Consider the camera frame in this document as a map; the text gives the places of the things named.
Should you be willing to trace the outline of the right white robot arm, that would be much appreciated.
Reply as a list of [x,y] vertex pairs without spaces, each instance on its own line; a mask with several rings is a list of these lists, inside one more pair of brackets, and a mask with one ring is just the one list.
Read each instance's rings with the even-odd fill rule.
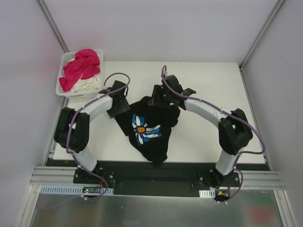
[[158,107],[179,107],[195,113],[209,121],[218,129],[220,157],[213,170],[203,177],[206,185],[219,188],[230,181],[240,151],[253,138],[252,130],[245,113],[241,109],[221,110],[213,104],[203,101],[196,91],[183,89],[174,75],[165,77],[161,85],[154,85],[148,105]]

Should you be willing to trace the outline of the black graphic t shirt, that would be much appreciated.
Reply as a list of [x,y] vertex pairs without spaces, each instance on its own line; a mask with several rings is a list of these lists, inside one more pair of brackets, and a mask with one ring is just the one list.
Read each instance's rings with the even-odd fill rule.
[[172,128],[178,123],[180,109],[148,105],[150,96],[130,105],[130,110],[119,114],[115,121],[131,145],[148,161],[160,166],[167,158]]

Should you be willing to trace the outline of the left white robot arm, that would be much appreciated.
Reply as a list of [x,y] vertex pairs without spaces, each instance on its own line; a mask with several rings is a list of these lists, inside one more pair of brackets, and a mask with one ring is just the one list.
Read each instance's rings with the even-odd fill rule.
[[105,182],[95,169],[98,162],[88,147],[90,123],[104,112],[119,114],[128,111],[130,107],[125,97],[127,91],[128,84],[116,80],[113,86],[102,90],[78,110],[65,107],[60,112],[54,141],[72,156],[78,168],[84,171],[84,179],[90,184],[99,180]]

